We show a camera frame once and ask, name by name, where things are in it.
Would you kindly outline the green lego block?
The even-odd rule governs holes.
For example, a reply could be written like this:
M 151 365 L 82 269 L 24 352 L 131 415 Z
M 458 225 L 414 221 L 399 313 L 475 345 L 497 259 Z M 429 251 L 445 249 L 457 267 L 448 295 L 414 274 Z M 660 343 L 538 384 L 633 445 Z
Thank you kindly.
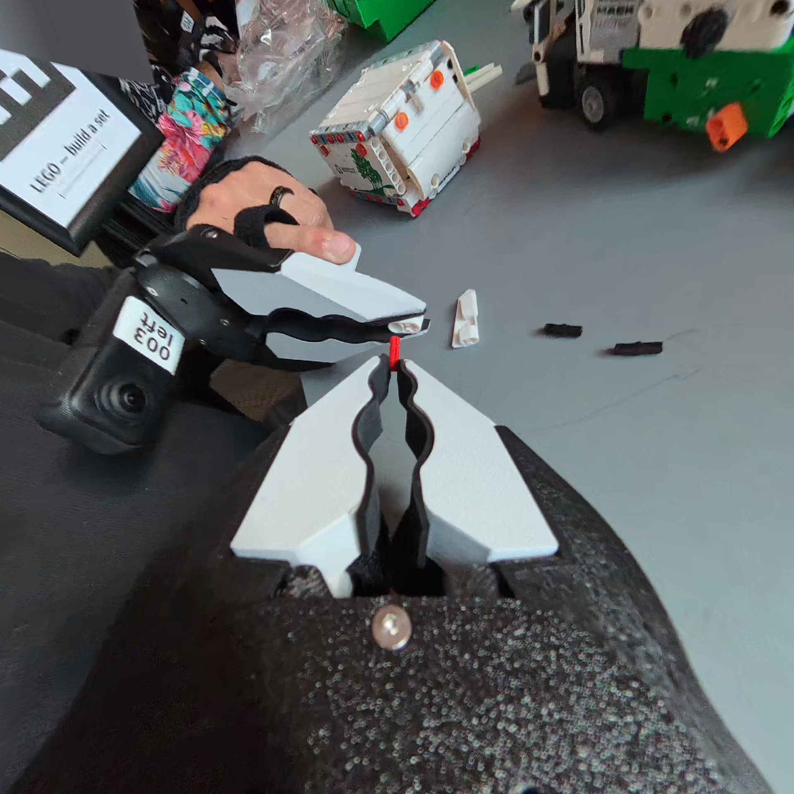
M 350 25 L 389 43 L 415 22 L 434 1 L 328 1 L 327 4 Z

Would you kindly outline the person's left hand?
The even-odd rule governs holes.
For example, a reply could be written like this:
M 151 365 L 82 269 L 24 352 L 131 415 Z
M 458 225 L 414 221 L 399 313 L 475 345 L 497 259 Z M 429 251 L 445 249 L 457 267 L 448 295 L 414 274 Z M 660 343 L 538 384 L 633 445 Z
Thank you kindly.
M 275 249 L 290 249 L 342 265 L 352 260 L 356 243 L 333 227 L 328 208 L 289 172 L 259 156 L 228 160 L 207 168 L 184 194 L 174 216 L 178 231 L 211 225 L 234 233 L 237 216 L 256 207 L 275 206 L 287 221 L 264 222 L 256 237 Z

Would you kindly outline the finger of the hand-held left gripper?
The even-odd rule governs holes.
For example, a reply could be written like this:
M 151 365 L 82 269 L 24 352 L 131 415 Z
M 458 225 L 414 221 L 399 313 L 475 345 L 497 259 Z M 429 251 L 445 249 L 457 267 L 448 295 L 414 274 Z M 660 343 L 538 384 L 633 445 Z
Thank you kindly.
M 387 325 L 400 319 L 361 323 L 348 318 L 284 318 L 265 336 L 266 347 L 300 370 L 324 368 L 378 351 L 390 342 Z
M 313 318 L 387 324 L 426 312 L 421 299 L 390 283 L 306 253 L 288 255 L 275 273 L 228 268 L 211 272 L 225 296 L 251 315 L 290 310 Z

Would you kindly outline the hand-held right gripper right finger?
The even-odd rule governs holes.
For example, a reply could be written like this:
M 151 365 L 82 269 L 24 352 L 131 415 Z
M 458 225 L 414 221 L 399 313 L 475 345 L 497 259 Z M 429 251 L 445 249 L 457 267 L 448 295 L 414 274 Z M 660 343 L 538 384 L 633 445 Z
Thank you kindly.
M 395 547 L 419 568 L 549 557 L 559 542 L 489 417 L 411 360 L 396 370 L 416 462 Z

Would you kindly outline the white green lego truck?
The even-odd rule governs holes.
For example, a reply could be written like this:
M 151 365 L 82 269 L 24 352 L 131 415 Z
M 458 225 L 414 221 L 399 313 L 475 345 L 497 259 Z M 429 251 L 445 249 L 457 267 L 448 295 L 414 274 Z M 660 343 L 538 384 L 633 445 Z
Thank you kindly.
M 547 110 L 601 131 L 641 115 L 717 153 L 792 120 L 792 1 L 518 1 Z

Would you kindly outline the black white patterned cloth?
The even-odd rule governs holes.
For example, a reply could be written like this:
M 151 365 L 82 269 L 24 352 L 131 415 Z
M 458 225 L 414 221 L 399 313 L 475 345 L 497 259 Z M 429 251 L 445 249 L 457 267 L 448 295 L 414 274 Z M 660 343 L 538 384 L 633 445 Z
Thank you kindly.
M 196 68 L 223 86 L 239 41 L 232 1 L 134 1 L 150 63 L 176 76 Z

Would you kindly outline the white lego piece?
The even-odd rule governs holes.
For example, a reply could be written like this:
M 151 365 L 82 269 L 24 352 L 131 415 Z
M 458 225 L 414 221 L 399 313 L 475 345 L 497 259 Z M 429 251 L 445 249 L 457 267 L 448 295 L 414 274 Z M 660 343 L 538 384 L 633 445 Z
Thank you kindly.
M 468 289 L 457 299 L 452 328 L 452 349 L 468 348 L 480 342 L 477 294 Z

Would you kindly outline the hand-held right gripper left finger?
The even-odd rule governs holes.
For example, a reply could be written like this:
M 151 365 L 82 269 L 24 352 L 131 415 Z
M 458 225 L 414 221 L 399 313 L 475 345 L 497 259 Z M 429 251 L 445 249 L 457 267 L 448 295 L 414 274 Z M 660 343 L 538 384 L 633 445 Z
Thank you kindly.
M 352 596 L 350 566 L 380 535 L 370 451 L 391 374 L 373 356 L 292 422 L 231 541 L 237 557 L 314 567 L 333 597 Z

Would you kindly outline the black framed printed tag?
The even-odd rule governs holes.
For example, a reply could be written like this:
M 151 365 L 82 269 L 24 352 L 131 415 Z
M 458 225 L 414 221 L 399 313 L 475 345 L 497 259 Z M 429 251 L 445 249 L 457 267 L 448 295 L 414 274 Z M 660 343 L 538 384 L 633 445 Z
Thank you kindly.
M 80 255 L 160 147 L 105 74 L 1 51 L 2 211 Z

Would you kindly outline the clear plastic bag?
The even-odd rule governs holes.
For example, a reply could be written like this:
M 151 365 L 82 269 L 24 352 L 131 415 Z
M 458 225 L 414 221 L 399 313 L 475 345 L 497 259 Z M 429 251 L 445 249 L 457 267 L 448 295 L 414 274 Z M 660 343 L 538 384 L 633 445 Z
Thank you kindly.
M 332 84 L 347 19 L 332 2 L 238 2 L 239 42 L 227 96 L 253 132 L 280 132 Z

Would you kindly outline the white lego container assembly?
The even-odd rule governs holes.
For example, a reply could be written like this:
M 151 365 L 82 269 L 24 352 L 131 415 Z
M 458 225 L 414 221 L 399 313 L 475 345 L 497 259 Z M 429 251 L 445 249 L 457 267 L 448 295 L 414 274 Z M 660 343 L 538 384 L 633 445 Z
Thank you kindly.
M 412 47 L 361 70 L 311 144 L 353 197 L 417 218 L 479 149 L 473 93 L 501 74 L 463 69 L 447 41 Z

